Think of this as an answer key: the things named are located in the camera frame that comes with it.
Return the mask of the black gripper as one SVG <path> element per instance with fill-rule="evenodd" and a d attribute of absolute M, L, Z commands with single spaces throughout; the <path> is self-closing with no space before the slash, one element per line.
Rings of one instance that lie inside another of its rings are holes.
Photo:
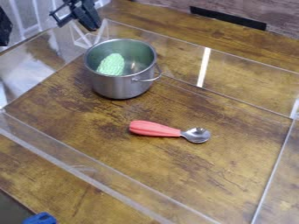
<path fill-rule="evenodd" d="M 94 32 L 102 25 L 94 0 L 62 0 L 63 4 L 50 12 L 56 25 L 63 27 L 71 20 L 79 20 L 86 29 Z"/>

